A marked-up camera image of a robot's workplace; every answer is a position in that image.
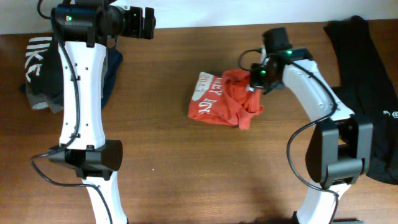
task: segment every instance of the wooden table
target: wooden table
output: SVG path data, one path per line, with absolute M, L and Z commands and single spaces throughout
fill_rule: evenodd
M 308 120 L 289 90 L 264 97 L 263 114 L 246 131 L 187 118 L 200 72 L 221 75 L 236 68 L 243 50 L 261 46 L 262 33 L 280 26 L 295 47 L 309 49 L 326 81 L 338 85 L 325 23 L 161 29 L 151 41 L 120 38 L 124 61 L 102 117 L 106 137 L 124 145 L 119 190 L 130 223 L 269 221 L 290 218 L 300 207 L 307 188 L 290 170 L 285 147 Z M 398 21 L 372 21 L 370 27 L 398 89 Z M 63 119 L 62 113 L 32 111 L 17 90 L 32 36 L 0 36 L 0 223 L 94 223 L 85 189 L 52 186 L 29 165 L 31 155 L 58 144 Z M 307 179 L 304 155 L 311 135 L 301 134 L 292 148 Z M 59 181 L 80 181 L 74 171 L 47 160 L 39 166 Z M 398 187 L 361 177 L 343 196 L 337 217 L 397 223 L 397 214 Z

